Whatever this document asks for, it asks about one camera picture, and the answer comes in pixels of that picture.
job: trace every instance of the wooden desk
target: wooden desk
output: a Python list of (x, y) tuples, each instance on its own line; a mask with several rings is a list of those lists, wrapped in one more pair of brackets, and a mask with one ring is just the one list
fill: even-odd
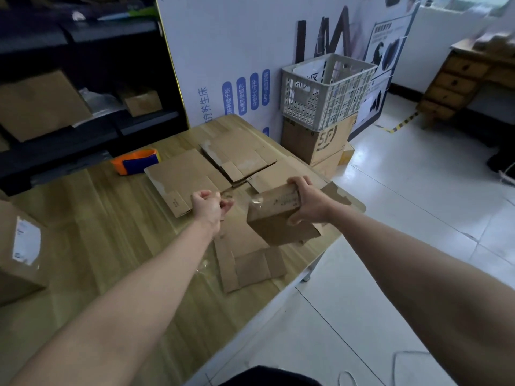
[[(162, 159), (219, 133), (245, 128), (283, 154), (286, 149), (234, 116), (154, 143)], [(244, 185), (236, 192), (251, 194)], [(349, 199), (364, 210), (362, 203)], [(14, 204), (54, 230), (46, 260), (48, 289), (0, 308), (0, 384), (4, 384), (52, 334), (119, 279), (158, 254), (191, 220), (175, 218), (146, 175), (118, 176), (109, 162), (36, 187)], [(230, 342), (254, 316), (338, 237), (282, 246), (287, 275), (224, 294), (211, 244), (177, 313), (134, 384), (179, 385)]]
[(448, 120), (465, 108), (481, 85), (490, 82), (515, 89), (515, 58), (502, 58), (472, 49), (464, 39), (451, 53), (418, 104), (418, 110)]

